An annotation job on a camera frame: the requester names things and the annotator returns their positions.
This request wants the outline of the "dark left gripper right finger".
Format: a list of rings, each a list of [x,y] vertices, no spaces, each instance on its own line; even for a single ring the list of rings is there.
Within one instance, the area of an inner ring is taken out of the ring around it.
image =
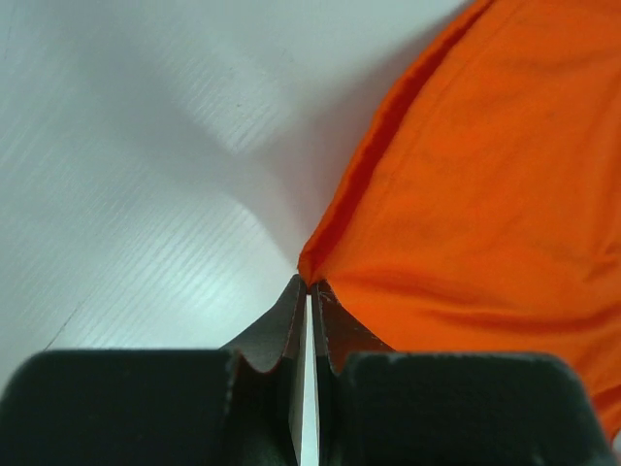
[[[399,352],[311,289],[323,465],[613,465],[577,375],[520,352]]]

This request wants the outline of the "orange t shirt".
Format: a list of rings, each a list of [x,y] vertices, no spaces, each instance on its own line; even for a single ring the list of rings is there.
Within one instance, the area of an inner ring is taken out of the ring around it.
[[[298,269],[400,351],[537,351],[620,430],[620,5],[475,1],[386,95]]]

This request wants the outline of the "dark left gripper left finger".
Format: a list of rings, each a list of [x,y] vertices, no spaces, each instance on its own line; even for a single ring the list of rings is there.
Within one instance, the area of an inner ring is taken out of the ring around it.
[[[5,465],[294,465],[307,288],[219,349],[59,349],[1,397]]]

